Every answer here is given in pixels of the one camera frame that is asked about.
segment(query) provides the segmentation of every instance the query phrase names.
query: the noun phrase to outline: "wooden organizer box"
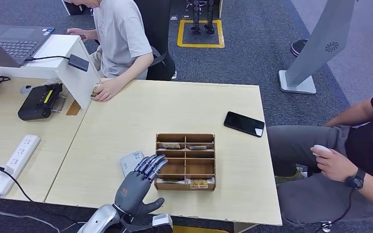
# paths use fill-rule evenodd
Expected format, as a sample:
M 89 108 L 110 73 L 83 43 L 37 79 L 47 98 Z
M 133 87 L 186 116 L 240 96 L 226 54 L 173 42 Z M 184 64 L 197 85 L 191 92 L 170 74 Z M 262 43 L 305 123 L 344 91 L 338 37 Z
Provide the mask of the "wooden organizer box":
M 168 145 L 179 145 L 170 149 Z M 191 146 L 206 146 L 191 150 Z M 156 154 L 168 159 L 160 170 L 155 187 L 157 190 L 213 191 L 216 186 L 215 136 L 210 133 L 159 133 L 156 135 Z M 208 187 L 191 187 L 192 180 L 207 180 Z

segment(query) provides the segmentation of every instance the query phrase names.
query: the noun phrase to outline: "sneaker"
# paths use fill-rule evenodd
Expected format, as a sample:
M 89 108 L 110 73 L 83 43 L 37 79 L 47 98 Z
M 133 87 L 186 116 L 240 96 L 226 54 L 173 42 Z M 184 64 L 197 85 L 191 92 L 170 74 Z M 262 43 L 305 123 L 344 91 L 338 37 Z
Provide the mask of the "sneaker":
M 296 181 L 300 179 L 306 178 L 305 174 L 303 173 L 303 170 L 301 167 L 297 167 L 297 171 L 293 176 L 286 177 L 286 176 L 275 176 L 275 184 L 282 184 L 289 181 Z

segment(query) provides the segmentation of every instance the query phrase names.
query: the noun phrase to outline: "robotic hand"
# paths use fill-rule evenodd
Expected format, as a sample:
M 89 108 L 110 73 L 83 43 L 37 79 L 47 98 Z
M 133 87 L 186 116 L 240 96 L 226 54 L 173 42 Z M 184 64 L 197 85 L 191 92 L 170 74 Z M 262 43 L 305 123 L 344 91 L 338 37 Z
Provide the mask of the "robotic hand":
M 120 224 L 120 228 L 129 233 L 151 228 L 151 225 L 137 226 L 127 221 L 132 222 L 136 216 L 155 211 L 164 203 L 163 198 L 152 203 L 143 203 L 159 170 L 168 162 L 164 157 L 165 155 L 152 155 L 143 158 L 118 188 L 115 203 L 101 206 L 78 233 L 104 233 L 114 224 Z

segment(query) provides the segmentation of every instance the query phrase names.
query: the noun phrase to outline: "black watch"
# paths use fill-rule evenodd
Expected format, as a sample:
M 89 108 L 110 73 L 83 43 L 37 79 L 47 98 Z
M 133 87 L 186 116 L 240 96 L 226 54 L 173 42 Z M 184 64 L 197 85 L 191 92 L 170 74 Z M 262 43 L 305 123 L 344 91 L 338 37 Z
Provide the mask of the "black watch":
M 364 186 L 365 171 L 358 168 L 355 176 L 350 176 L 345 180 L 345 185 L 353 190 L 360 190 Z

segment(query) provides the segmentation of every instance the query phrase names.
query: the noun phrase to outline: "laptop keyboard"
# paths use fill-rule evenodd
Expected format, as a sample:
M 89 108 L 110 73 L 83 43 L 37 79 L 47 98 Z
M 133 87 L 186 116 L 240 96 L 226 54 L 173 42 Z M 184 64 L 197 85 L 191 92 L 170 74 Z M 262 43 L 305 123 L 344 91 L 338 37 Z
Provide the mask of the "laptop keyboard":
M 0 42 L 0 46 L 13 58 L 22 58 L 26 56 L 37 44 L 32 40 L 14 40 Z

